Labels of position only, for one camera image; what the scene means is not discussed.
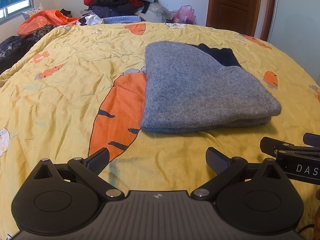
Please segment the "navy and grey knit sweater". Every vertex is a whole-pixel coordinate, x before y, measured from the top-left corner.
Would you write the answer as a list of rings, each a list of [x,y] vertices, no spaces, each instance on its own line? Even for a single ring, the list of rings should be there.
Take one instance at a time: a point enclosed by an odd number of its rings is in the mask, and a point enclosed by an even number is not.
[[[160,41],[145,49],[147,75],[141,128],[180,134],[268,123],[280,102],[238,66],[224,66],[194,46]]]

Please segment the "light blue folded blanket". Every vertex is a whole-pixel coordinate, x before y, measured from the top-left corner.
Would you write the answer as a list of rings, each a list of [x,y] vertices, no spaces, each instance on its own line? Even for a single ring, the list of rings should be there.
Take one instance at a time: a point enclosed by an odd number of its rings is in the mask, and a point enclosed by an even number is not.
[[[103,18],[104,24],[118,24],[118,23],[137,23],[141,22],[141,18],[138,15],[130,15],[130,16],[113,16]]]

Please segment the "orange plastic bag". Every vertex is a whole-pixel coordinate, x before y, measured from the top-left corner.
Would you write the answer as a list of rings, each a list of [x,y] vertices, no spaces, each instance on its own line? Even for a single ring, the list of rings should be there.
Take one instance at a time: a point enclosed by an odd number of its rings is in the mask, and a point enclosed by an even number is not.
[[[43,10],[30,16],[24,21],[17,30],[17,35],[25,37],[34,32],[35,30],[50,24],[54,27],[76,24],[79,17],[67,17],[58,10]]]

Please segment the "white wardrobe with flower decals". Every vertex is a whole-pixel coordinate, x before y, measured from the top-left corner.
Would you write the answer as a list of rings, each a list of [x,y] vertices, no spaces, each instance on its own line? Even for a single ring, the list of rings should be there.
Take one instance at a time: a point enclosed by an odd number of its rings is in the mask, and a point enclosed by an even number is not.
[[[319,79],[319,0],[276,0],[269,42]]]

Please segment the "dark patterned clothes at left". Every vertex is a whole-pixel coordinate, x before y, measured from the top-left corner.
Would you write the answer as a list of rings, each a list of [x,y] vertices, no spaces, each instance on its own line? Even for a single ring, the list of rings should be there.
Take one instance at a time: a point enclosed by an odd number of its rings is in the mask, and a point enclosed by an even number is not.
[[[51,24],[44,25],[33,31],[31,34],[22,38],[19,36],[11,36],[1,43],[0,47],[0,71],[11,68],[31,49],[47,33],[55,27]]]

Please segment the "blue floral pillow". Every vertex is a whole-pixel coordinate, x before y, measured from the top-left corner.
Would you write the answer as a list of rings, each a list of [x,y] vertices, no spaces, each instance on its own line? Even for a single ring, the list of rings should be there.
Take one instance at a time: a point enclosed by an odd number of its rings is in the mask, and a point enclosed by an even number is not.
[[[31,8],[29,10],[23,11],[22,12],[22,16],[23,16],[24,20],[27,21],[31,16],[33,16],[34,14],[36,14],[36,13],[38,13],[40,11],[43,11],[43,10],[44,10],[43,5],[39,4],[34,8]]]

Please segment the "brown wooden door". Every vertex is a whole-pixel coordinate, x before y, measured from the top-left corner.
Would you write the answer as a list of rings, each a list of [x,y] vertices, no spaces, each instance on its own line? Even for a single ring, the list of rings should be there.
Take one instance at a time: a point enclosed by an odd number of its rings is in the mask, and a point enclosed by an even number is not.
[[[253,36],[261,0],[209,0],[207,27]]]

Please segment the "yellow carrot print quilt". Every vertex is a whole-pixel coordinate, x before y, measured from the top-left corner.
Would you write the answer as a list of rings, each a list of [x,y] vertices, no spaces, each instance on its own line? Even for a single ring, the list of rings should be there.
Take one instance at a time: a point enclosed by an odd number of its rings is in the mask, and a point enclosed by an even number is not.
[[[11,202],[39,160],[87,157],[95,118],[108,103],[140,118],[145,48],[159,41],[231,49],[282,111],[266,125],[182,135],[129,132],[125,121],[114,118],[104,143],[111,163],[101,176],[121,191],[193,191],[214,176],[205,161],[209,147],[259,163],[265,157],[259,147],[263,137],[301,145],[305,133],[319,133],[319,87],[267,42],[186,24],[57,27],[1,75],[1,239],[18,233]],[[115,149],[111,141],[127,150]]]

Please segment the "pink plastic bag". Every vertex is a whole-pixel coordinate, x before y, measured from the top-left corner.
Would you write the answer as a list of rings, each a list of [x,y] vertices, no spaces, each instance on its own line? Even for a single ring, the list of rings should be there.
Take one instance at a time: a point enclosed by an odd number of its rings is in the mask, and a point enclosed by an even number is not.
[[[196,22],[196,16],[192,6],[191,5],[181,6],[180,9],[178,9],[178,11],[175,12],[172,22],[183,23],[183,24],[194,24]]]

